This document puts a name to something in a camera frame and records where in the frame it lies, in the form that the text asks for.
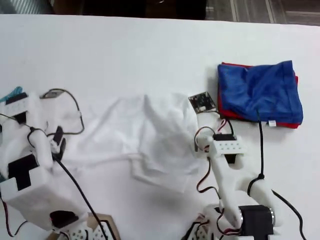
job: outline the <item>floor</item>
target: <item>floor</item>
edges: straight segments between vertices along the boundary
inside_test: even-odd
[[[208,0],[207,20],[320,26],[320,0]]]

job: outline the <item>white table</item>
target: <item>white table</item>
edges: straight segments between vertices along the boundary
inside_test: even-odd
[[[80,106],[90,98],[208,90],[215,96],[217,64],[275,64],[293,60],[304,121],[297,130],[264,128],[265,175],[302,214],[307,239],[317,239],[320,27],[91,16],[0,15],[0,96],[14,87],[39,93],[62,87]],[[233,124],[260,164],[256,125]],[[79,184],[97,212],[111,214],[123,240],[179,240],[197,213],[216,202],[198,194],[198,176],[185,194],[133,180],[127,161],[88,169]],[[206,184],[216,184],[213,174]],[[23,220],[10,208],[15,229]],[[283,205],[284,240],[299,240],[297,217]],[[0,217],[1,239],[11,239]],[[43,239],[26,225],[17,239]]]

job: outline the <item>crumpled white fabric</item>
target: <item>crumpled white fabric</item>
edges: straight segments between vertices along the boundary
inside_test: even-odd
[[[79,115],[72,99],[63,95],[54,105],[60,106],[61,101],[64,107],[55,107],[54,124],[49,121],[48,129],[54,131],[60,124],[64,132],[76,132],[81,129]],[[67,167],[129,158],[136,179],[184,191],[199,165],[193,149],[197,116],[186,95],[137,95],[80,108],[85,131],[67,137],[63,156]],[[61,172],[59,166],[54,167],[57,171]]]

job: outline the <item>folded blue towel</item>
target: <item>folded blue towel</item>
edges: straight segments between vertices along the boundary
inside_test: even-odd
[[[276,65],[218,66],[219,92],[224,110],[257,122],[301,124],[303,109],[292,61]]]

